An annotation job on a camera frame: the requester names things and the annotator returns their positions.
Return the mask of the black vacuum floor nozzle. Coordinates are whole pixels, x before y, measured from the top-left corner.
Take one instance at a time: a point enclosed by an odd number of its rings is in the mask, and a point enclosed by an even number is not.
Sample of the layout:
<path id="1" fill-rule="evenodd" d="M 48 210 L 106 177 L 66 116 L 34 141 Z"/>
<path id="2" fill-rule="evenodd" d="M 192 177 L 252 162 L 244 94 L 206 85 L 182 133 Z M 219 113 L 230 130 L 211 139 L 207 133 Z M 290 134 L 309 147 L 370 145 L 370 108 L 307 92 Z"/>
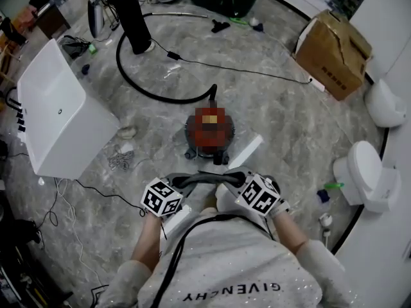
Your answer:
<path id="1" fill-rule="evenodd" d="M 212 22 L 213 22 L 213 28 L 211 29 L 212 33 L 218 33 L 231 26 L 228 22 L 218 22 L 215 19 L 213 19 Z"/>

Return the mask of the dark wooden desk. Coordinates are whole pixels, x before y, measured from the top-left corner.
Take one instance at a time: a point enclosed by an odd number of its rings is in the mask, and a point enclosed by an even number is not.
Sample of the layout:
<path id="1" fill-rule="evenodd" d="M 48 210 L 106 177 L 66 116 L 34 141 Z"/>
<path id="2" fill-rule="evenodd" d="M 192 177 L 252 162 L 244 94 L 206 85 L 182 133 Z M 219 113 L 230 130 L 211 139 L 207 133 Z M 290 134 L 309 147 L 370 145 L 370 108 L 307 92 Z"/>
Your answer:
<path id="1" fill-rule="evenodd" d="M 65 26 L 67 30 L 71 28 L 58 7 L 51 3 L 45 4 L 38 11 L 35 24 L 48 39 L 52 39 L 53 34 L 55 34 L 62 26 Z"/>

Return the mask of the white power strip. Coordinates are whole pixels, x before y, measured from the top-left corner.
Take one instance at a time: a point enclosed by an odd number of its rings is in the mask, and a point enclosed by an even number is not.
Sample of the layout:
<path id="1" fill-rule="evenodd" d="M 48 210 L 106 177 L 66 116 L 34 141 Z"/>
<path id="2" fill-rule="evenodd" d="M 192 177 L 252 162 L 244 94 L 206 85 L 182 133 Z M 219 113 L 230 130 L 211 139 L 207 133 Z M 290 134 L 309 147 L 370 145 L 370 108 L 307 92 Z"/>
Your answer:
<path id="1" fill-rule="evenodd" d="M 321 82 L 317 81 L 314 77 L 309 76 L 309 82 L 314 85 L 319 91 L 324 92 L 325 86 Z"/>

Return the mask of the black equipment rack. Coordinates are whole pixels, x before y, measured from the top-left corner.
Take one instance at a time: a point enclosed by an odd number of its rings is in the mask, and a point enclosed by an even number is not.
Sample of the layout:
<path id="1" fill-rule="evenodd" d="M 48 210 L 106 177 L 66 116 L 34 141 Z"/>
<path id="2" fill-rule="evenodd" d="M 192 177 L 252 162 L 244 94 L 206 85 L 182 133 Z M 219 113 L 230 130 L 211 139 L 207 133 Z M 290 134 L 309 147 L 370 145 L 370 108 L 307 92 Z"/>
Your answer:
<path id="1" fill-rule="evenodd" d="M 61 290 L 31 254 L 29 243 L 42 244 L 34 222 L 0 219 L 0 274 L 22 308 L 71 308 L 71 291 Z"/>

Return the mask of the white egg-shaped toilet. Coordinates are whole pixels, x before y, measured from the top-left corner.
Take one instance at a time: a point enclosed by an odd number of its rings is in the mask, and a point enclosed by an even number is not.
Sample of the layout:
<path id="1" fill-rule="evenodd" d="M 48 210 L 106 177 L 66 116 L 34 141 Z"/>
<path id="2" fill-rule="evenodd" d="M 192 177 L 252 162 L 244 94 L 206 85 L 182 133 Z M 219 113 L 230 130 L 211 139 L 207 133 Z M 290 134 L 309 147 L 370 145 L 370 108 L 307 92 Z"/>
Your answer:
<path id="1" fill-rule="evenodd" d="M 407 118 L 407 104 L 382 79 L 366 92 L 364 101 L 369 115 L 380 128 L 401 126 Z"/>

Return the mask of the black bathtub faucet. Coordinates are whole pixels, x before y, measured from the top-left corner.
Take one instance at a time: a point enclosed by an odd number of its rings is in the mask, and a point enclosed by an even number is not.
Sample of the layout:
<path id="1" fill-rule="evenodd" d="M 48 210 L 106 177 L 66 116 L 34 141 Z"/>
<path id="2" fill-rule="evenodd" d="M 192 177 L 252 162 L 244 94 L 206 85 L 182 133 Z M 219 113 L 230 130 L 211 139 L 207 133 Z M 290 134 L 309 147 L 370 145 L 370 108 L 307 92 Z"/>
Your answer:
<path id="1" fill-rule="evenodd" d="M 16 118 L 18 124 L 18 130 L 22 133 L 26 131 L 25 122 L 24 122 L 24 115 L 22 109 L 22 103 L 20 103 L 17 99 L 13 99 L 10 94 L 17 90 L 17 87 L 10 88 L 4 96 L 4 100 L 6 106 L 10 107 L 12 110 L 16 111 Z"/>

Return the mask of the white rectangular bathtub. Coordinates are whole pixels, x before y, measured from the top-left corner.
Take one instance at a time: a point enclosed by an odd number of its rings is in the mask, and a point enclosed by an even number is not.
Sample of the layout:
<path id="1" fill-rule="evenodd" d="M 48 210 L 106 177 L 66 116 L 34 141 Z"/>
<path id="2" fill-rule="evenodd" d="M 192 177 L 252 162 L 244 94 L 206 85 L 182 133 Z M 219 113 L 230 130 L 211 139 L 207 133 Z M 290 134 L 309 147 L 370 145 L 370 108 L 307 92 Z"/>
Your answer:
<path id="1" fill-rule="evenodd" d="M 24 138 L 38 176 L 75 180 L 120 128 L 118 118 L 51 39 L 17 82 Z"/>

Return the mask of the white toilet with tank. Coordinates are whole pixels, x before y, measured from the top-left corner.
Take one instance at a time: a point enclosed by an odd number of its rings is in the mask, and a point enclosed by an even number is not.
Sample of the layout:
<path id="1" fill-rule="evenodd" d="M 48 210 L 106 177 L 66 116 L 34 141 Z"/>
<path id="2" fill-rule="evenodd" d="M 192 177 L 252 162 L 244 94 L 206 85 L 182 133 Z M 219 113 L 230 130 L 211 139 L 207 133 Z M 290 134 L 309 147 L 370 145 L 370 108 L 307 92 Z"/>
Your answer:
<path id="1" fill-rule="evenodd" d="M 401 192 L 399 170 L 384 167 L 375 148 L 367 141 L 353 144 L 347 156 L 333 163 L 333 174 L 350 205 L 363 205 L 368 211 L 392 210 Z"/>

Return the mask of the person's right forearm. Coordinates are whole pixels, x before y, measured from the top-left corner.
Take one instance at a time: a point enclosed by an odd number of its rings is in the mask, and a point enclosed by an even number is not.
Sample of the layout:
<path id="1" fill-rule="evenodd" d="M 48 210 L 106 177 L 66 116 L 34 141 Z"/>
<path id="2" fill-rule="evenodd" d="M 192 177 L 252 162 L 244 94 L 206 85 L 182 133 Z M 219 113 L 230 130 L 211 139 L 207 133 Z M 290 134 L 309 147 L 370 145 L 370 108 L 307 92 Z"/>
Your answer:
<path id="1" fill-rule="evenodd" d="M 294 255 L 309 241 L 309 238 L 298 227 L 293 218 L 286 211 L 273 217 L 275 229 L 280 243 Z"/>

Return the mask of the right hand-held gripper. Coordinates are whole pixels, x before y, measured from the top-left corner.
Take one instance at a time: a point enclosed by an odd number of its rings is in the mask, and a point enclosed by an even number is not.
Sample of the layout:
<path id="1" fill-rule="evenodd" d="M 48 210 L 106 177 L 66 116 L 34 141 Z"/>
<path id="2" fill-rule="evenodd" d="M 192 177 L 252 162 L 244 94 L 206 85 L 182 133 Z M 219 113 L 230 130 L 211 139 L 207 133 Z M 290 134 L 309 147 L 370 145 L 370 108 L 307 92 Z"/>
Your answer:
<path id="1" fill-rule="evenodd" d="M 224 175 L 231 175 L 240 180 L 238 184 L 224 182 L 228 190 L 235 195 L 236 203 L 260 216 L 266 216 L 281 199 L 276 198 L 264 185 L 262 176 L 251 169 L 241 166 L 229 170 Z"/>

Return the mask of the red vacuum cleaner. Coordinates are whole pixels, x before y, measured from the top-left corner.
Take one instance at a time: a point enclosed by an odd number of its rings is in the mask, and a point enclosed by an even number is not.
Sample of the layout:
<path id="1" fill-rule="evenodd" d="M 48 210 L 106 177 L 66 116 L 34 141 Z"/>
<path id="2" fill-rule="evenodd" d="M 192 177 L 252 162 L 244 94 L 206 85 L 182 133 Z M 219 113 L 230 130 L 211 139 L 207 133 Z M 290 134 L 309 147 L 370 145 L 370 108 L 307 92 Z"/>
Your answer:
<path id="1" fill-rule="evenodd" d="M 211 159 L 217 166 L 228 164 L 228 148 L 234 140 L 235 126 L 224 107 L 218 107 L 215 101 L 211 101 L 205 107 L 196 108 L 195 113 L 187 118 L 184 134 L 188 143 L 185 152 L 188 160 L 200 157 Z"/>

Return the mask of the torn cardboard box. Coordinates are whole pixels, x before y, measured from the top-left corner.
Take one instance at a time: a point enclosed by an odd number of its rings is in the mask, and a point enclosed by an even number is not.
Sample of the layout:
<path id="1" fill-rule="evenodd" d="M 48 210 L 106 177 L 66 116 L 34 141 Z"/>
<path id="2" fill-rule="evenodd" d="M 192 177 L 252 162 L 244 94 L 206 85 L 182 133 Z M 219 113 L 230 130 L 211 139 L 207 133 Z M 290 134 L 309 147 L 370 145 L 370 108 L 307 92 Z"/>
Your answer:
<path id="1" fill-rule="evenodd" d="M 362 86 L 371 56 L 365 37 L 346 16 L 331 10 L 311 19 L 294 52 L 296 62 L 338 101 Z"/>

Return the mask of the white toilet brush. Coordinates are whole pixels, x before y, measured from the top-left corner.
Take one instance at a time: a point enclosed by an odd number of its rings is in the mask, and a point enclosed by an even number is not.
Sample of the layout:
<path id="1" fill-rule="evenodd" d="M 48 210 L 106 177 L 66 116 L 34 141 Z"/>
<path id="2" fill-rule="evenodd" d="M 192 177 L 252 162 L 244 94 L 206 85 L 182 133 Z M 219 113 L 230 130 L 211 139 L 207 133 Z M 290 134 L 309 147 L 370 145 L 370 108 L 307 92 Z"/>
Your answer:
<path id="1" fill-rule="evenodd" d="M 330 214 L 324 213 L 319 218 L 319 222 L 320 222 L 320 225 L 322 227 L 323 244 L 327 248 L 328 247 L 328 239 L 331 235 L 331 225 L 332 225 L 332 222 L 333 222 L 333 218 Z"/>

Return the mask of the metal vacuum tube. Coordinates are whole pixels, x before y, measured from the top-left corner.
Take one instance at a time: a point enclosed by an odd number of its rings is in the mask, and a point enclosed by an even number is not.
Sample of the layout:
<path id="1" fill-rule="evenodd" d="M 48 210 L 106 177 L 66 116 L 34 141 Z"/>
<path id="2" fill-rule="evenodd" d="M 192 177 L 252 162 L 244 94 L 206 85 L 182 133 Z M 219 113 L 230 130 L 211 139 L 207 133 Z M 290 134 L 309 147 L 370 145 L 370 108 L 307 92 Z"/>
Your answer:
<path id="1" fill-rule="evenodd" d="M 203 18 L 203 19 L 209 18 L 208 15 L 201 15 L 201 14 L 195 14 L 195 13 L 185 13 L 185 12 L 152 12 L 152 13 L 147 13 L 145 15 L 145 17 L 148 17 L 148 16 L 195 17 L 195 18 Z"/>

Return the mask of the dark bag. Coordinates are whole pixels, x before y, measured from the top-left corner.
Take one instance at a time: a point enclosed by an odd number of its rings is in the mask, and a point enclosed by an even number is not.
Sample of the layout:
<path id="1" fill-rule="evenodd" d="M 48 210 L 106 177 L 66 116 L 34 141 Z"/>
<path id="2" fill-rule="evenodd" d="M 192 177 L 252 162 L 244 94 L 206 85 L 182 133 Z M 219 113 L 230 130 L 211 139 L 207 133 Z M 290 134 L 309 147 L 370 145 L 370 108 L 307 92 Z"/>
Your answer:
<path id="1" fill-rule="evenodd" d="M 80 38 L 64 35 L 59 41 L 60 47 L 68 54 L 68 56 L 75 60 L 82 56 L 91 45 L 91 42 Z"/>

